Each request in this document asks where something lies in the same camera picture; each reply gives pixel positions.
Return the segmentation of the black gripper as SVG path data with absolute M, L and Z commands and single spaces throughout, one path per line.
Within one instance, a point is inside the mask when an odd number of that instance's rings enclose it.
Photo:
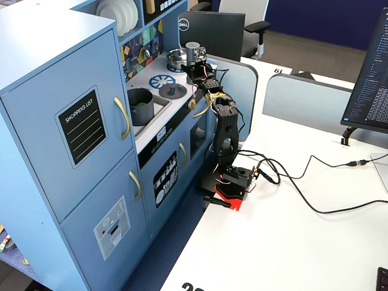
M 212 79 L 214 77 L 213 68 L 210 64 L 201 61 L 189 62 L 189 65 L 181 65 L 181 69 L 192 78 L 194 82 L 201 82 L 205 79 Z

